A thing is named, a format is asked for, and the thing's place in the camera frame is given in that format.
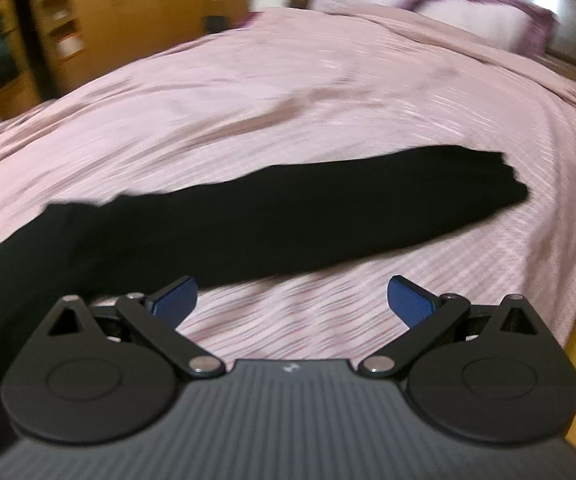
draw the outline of black fabric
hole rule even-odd
[[[184,274],[206,288],[322,269],[420,244],[527,195],[501,153],[427,146],[271,166],[103,206],[49,205],[0,244],[0,381],[65,294],[149,294]]]

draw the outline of pink bedsheet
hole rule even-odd
[[[271,9],[0,124],[0,241],[50,201],[449,143],[506,152],[530,200],[418,248],[205,291],[180,330],[229,362],[358,359],[405,330],[386,303],[404,274],[477,303],[524,293],[563,343],[576,315],[576,83],[404,10]]]

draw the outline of wooden wardrobe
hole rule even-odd
[[[203,34],[204,17],[231,24],[248,12],[246,0],[70,0],[85,49],[88,77]]]

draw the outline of purple pillowcase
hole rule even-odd
[[[415,10],[427,0],[410,0],[401,8]],[[548,9],[519,0],[468,0],[480,4],[506,4],[522,10],[530,16],[530,25],[521,36],[513,52],[520,56],[538,59],[546,53],[557,24],[555,14]]]

